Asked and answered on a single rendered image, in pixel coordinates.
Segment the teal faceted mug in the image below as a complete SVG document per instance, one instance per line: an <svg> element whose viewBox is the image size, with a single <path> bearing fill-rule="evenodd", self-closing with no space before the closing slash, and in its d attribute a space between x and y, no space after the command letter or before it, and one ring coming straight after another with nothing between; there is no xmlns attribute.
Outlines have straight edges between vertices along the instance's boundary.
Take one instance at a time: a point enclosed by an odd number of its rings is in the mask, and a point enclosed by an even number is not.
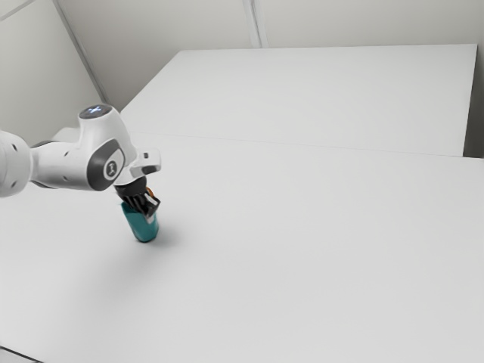
<svg viewBox="0 0 484 363"><path fill-rule="evenodd" d="M122 202L121 207L133 235L139 242L148 243L157 237L159 231L157 213L146 217L143 213L131 208L126 202Z"/></svg>

